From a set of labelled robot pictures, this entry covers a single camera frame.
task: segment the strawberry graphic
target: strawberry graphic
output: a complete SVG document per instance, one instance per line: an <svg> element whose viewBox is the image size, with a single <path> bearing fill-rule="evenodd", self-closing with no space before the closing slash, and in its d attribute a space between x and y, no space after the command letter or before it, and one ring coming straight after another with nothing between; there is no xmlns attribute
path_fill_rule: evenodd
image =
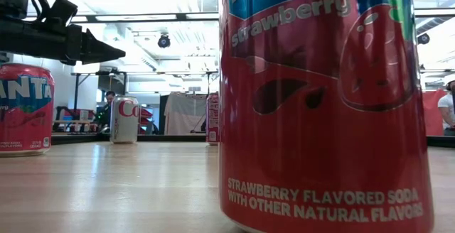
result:
<svg viewBox="0 0 455 233"><path fill-rule="evenodd" d="M389 1L360 16L343 48L338 86L349 107L386 111L405 103L414 91L406 54L412 33L402 0Z"/></svg>

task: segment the wooden table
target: wooden table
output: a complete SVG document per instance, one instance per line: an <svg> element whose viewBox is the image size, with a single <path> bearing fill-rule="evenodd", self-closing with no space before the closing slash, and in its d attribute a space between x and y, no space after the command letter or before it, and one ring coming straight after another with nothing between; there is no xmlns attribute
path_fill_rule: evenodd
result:
<svg viewBox="0 0 455 233"><path fill-rule="evenodd" d="M455 150L432 148L437 225L455 232ZM218 207L218 148L79 143L0 159L0 232L238 233Z"/></svg>

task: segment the soda can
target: soda can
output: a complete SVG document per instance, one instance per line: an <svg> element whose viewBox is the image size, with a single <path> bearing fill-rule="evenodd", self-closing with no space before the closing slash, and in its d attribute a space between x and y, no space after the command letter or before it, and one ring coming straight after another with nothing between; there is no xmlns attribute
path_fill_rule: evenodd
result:
<svg viewBox="0 0 455 233"><path fill-rule="evenodd" d="M218 145L220 141L219 111L218 93L212 93L207 97L207 117L205 122L205 142L210 145Z"/></svg>
<svg viewBox="0 0 455 233"><path fill-rule="evenodd" d="M0 65L0 156L32 156L49 150L54 85L45 68Z"/></svg>
<svg viewBox="0 0 455 233"><path fill-rule="evenodd" d="M250 232L433 228L412 0L222 0L220 202Z"/></svg>
<svg viewBox="0 0 455 233"><path fill-rule="evenodd" d="M135 143L139 127L139 103L135 97L117 95L112 101L112 143Z"/></svg>

